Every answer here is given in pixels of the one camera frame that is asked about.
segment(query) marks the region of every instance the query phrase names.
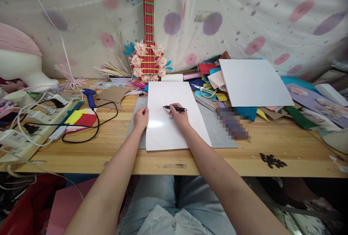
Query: hot glue gun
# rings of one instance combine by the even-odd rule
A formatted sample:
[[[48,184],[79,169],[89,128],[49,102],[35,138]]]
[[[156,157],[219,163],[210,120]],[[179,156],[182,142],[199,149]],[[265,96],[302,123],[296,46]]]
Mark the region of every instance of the hot glue gun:
[[[93,95],[95,95],[97,92],[92,90],[92,89],[87,89],[87,88],[84,88],[82,89],[83,90],[83,93],[86,95],[87,97],[87,101],[88,101],[88,105],[91,107],[91,108],[96,108],[97,106],[95,105],[95,102],[94,102],[94,98],[93,98]]]

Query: marker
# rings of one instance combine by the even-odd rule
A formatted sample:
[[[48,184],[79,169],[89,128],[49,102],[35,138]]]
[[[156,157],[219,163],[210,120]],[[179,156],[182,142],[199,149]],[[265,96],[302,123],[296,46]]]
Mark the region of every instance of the marker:
[[[163,108],[166,108],[166,109],[170,110],[170,106],[163,106]],[[174,108],[178,112],[187,112],[187,108],[182,108],[182,107],[178,107],[178,106],[174,106]]]

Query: hand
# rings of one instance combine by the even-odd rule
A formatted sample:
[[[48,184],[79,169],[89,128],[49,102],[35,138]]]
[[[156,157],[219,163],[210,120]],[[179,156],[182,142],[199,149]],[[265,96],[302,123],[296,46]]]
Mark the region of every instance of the hand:
[[[149,122],[148,106],[139,108],[134,115],[134,129],[143,131]]]
[[[178,112],[175,110],[174,106],[182,107],[182,105],[179,103],[171,104],[169,106],[170,107],[169,114],[172,114],[174,116],[174,120],[181,130],[187,129],[188,127],[190,127],[189,117],[187,115],[187,112]]]

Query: purple paper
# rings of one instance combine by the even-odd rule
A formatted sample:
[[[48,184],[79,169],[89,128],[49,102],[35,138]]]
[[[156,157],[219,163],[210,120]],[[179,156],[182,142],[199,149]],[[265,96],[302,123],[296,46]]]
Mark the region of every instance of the purple paper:
[[[215,102],[217,103],[217,105],[220,107],[220,108],[226,108],[225,104],[223,102],[220,102],[218,100],[215,100]]]
[[[324,99],[328,102],[331,102],[329,99],[323,97],[322,95],[320,94],[317,94],[311,90],[308,90],[302,86],[299,86],[298,84],[295,84],[295,83],[290,83],[290,84],[286,84],[285,85],[286,88],[289,90],[289,93],[290,93],[290,96],[293,100],[295,100],[296,102],[300,103],[301,105],[305,106],[305,107],[308,107],[309,109],[325,116],[326,118],[328,118],[329,120],[333,121],[335,124],[343,127],[343,128],[346,128],[348,127],[348,119],[344,118],[344,117],[341,117],[340,120],[336,120],[326,114],[324,114],[319,108],[321,107],[321,104],[319,104],[316,99],[320,98],[320,99]],[[307,95],[298,95],[298,94],[295,94],[293,92],[290,91],[290,88],[299,88],[299,89],[302,89],[304,91],[307,92]]]

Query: gray cutting mat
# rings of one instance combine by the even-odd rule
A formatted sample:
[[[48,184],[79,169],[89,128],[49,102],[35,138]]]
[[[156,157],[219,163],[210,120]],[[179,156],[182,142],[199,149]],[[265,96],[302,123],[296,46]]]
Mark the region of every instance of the gray cutting mat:
[[[210,99],[201,98],[204,102],[208,103],[210,106],[214,106],[213,102]],[[135,104],[132,121],[130,122],[130,126],[128,129],[127,136],[130,134],[130,132],[134,128],[134,114],[135,112],[148,104],[148,98],[147,97],[139,97],[137,99],[137,102]],[[238,148],[237,143],[234,140],[231,140],[231,136],[227,134],[225,129],[222,127],[222,125],[217,120],[216,112],[210,111],[208,108],[205,108],[203,105],[197,103],[199,110],[202,114],[204,123],[206,125],[208,135],[212,144],[213,148]],[[145,138],[146,138],[146,131],[144,131],[140,138],[139,143],[139,149],[145,149]]]

